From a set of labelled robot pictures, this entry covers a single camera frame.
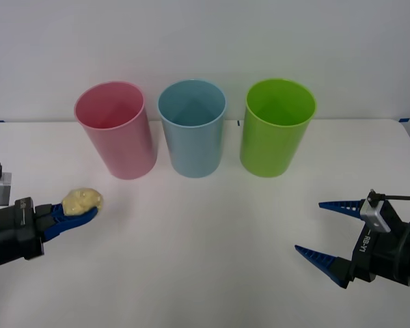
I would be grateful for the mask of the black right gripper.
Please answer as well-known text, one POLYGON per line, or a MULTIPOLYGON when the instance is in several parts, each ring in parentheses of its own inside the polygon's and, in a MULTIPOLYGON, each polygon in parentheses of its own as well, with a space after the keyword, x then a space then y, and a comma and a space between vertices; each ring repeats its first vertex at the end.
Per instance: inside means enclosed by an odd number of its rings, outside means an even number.
MULTIPOLYGON (((319 202, 320 208, 363 220, 360 215, 364 200, 319 202)), ((321 270, 339 287, 346 289, 350 281, 360 279, 372 282, 376 277, 410 285, 410 235, 402 249, 398 273, 394 273, 394 260, 406 223, 402 223, 399 235, 378 233, 364 226, 354 247, 352 258, 346 260, 314 251, 299 245, 295 249, 317 269, 321 270)))

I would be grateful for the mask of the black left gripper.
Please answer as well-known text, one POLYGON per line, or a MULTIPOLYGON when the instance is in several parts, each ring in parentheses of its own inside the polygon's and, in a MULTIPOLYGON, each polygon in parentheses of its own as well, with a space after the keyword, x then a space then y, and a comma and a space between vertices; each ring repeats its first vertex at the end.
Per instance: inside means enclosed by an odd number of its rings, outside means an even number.
POLYGON ((1 208, 0 266, 19 258, 31 260, 42 256, 42 241, 50 241, 62 232, 87 224, 97 214, 98 209, 90 209, 81 215, 65 215, 62 204, 43 204, 36 207, 39 219, 35 225, 33 201, 30 197, 1 208))

